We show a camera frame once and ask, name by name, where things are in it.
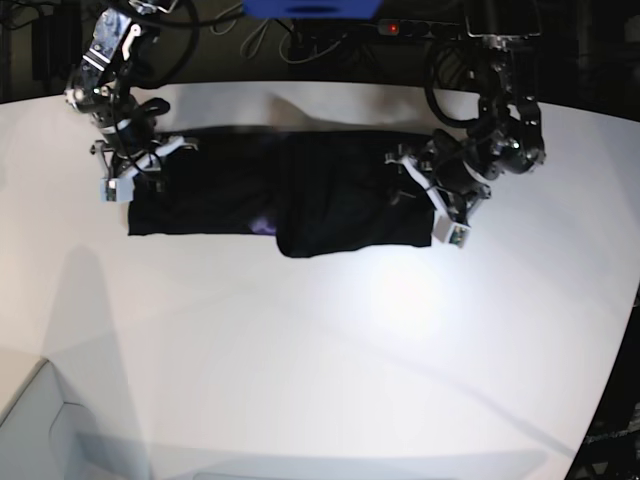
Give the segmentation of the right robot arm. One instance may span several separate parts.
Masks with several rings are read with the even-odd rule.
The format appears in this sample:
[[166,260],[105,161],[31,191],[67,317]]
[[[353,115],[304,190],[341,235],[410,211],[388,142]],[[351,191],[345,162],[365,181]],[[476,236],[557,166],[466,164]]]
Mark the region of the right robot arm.
[[160,16],[183,6],[194,25],[199,21],[196,7],[191,1],[131,1],[129,5],[130,11],[109,7],[101,13],[90,46],[65,89],[66,102],[76,112],[88,115],[101,134],[90,153],[102,165],[101,198],[115,203],[133,200],[136,177],[161,191],[166,159],[181,149],[199,149],[196,139],[156,131],[157,118],[170,111],[167,101],[155,97],[140,103],[131,94],[135,85],[144,89],[165,85],[185,66],[199,40],[197,29],[192,31],[185,53],[165,76],[148,82],[135,74],[139,51],[157,39]]

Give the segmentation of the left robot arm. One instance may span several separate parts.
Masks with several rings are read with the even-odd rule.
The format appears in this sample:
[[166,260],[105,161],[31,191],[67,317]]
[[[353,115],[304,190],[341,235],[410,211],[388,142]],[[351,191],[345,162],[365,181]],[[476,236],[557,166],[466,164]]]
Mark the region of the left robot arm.
[[[434,226],[466,234],[469,218],[490,199],[490,182],[521,175],[546,158],[536,92],[535,44],[542,34],[534,1],[431,1],[432,14],[453,11],[456,34],[430,46],[423,91],[442,126],[423,147],[401,144],[385,157],[403,169],[433,209]],[[457,119],[439,105],[435,86],[444,52],[459,51],[478,93],[478,113]]]

